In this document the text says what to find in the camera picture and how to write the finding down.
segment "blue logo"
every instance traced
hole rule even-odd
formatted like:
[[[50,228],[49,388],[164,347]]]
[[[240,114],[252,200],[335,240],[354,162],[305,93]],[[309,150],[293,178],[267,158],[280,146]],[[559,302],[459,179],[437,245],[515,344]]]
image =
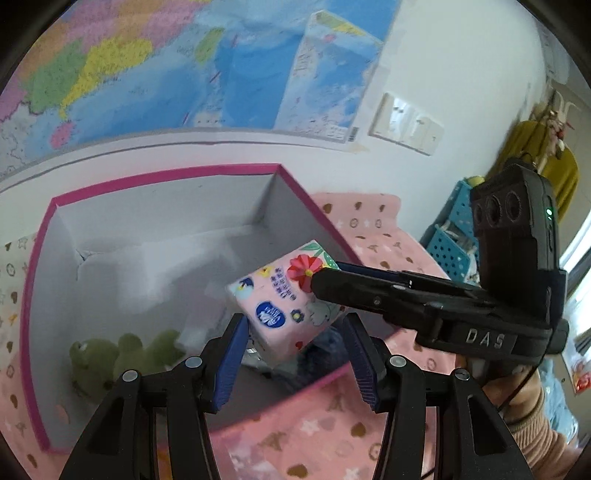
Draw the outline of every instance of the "blue logo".
[[[279,328],[285,323],[285,315],[270,301],[264,301],[256,307],[256,316],[263,325]]]

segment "camera lens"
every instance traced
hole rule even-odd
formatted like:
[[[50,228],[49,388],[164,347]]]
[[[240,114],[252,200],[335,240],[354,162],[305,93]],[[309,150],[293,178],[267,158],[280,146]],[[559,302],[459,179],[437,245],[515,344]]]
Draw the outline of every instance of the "camera lens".
[[[482,223],[482,207],[476,205],[474,208],[474,223],[480,225]]]
[[[505,210],[511,222],[516,222],[521,216],[521,201],[515,192],[509,192],[505,198]]]
[[[497,197],[491,196],[487,198],[486,216],[492,226],[497,226],[501,221],[501,203]]]

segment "sleeve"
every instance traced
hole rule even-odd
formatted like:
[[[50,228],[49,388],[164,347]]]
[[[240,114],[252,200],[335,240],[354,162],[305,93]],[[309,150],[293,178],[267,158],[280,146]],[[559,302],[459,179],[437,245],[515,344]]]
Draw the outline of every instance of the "sleeve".
[[[550,428],[544,415],[544,390],[535,409],[508,427],[536,480],[562,480],[581,453],[567,445],[564,435]]]

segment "red flower print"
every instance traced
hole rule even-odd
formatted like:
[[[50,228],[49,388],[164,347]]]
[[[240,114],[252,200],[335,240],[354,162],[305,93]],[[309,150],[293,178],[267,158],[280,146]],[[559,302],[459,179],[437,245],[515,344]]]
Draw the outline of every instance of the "red flower print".
[[[585,373],[577,382],[576,391],[581,393],[588,388],[591,388],[591,372]]]
[[[309,257],[302,254],[290,260],[290,267],[287,269],[287,278],[298,282],[300,289],[306,293],[312,293],[312,275],[324,267],[320,257]]]

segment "person's hand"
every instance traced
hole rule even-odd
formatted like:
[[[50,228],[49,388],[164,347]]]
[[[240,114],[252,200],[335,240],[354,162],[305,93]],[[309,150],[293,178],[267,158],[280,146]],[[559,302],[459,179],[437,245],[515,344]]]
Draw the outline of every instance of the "person's hand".
[[[482,391],[494,406],[499,407],[519,387],[530,369],[531,367],[524,367],[517,374],[492,380],[482,387]],[[541,394],[540,373],[536,371],[515,398],[509,402],[503,416],[505,422],[516,422],[527,417],[535,409]]]

